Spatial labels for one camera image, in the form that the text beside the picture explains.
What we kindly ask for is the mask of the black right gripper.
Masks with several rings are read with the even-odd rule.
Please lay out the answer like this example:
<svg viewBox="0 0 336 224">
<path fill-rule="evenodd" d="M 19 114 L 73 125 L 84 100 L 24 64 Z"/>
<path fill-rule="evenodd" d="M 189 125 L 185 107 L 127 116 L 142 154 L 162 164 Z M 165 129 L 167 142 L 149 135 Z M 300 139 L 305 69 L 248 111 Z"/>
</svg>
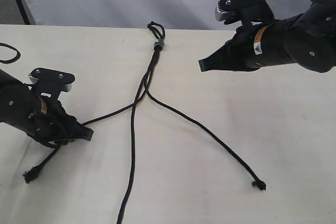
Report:
<svg viewBox="0 0 336 224">
<path fill-rule="evenodd" d="M 201 72 L 255 71 L 286 64 L 283 46 L 286 25 L 276 22 L 241 30 L 207 58 L 198 61 Z"/>
</svg>

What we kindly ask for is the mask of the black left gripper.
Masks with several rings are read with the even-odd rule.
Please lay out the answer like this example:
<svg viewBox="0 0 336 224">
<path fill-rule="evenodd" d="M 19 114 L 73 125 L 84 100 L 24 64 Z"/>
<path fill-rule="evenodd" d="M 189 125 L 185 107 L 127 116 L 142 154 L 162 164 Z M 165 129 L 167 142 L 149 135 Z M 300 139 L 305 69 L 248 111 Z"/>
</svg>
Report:
<svg viewBox="0 0 336 224">
<path fill-rule="evenodd" d="M 66 145 L 75 140 L 90 142 L 93 130 L 83 125 L 78 126 L 77 119 L 66 113 L 59 101 L 50 103 L 39 98 L 39 107 L 29 116 L 29 129 L 26 135 L 45 147 Z"/>
</svg>

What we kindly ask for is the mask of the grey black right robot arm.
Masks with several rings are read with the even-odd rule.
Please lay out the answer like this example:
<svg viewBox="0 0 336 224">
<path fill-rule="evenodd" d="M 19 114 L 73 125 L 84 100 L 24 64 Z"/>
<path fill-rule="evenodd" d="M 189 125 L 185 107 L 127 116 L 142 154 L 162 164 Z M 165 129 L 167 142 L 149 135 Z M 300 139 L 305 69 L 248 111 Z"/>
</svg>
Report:
<svg viewBox="0 0 336 224">
<path fill-rule="evenodd" d="M 294 17 L 239 28 L 232 39 L 198 63 L 202 72 L 251 72 L 293 63 L 328 72 L 335 67 L 335 0 L 317 0 Z"/>
</svg>

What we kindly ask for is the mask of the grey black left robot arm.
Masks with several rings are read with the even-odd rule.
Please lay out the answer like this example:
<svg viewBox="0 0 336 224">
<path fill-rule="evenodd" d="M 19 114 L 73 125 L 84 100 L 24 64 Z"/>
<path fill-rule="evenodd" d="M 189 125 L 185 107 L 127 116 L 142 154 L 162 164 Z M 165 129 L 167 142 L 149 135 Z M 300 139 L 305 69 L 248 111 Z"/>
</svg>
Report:
<svg viewBox="0 0 336 224">
<path fill-rule="evenodd" d="M 26 133 L 36 142 L 56 148 L 75 140 L 90 141 L 94 131 L 67 114 L 59 101 L 75 81 L 71 73 L 36 68 L 31 84 L 1 71 L 1 122 Z"/>
</svg>

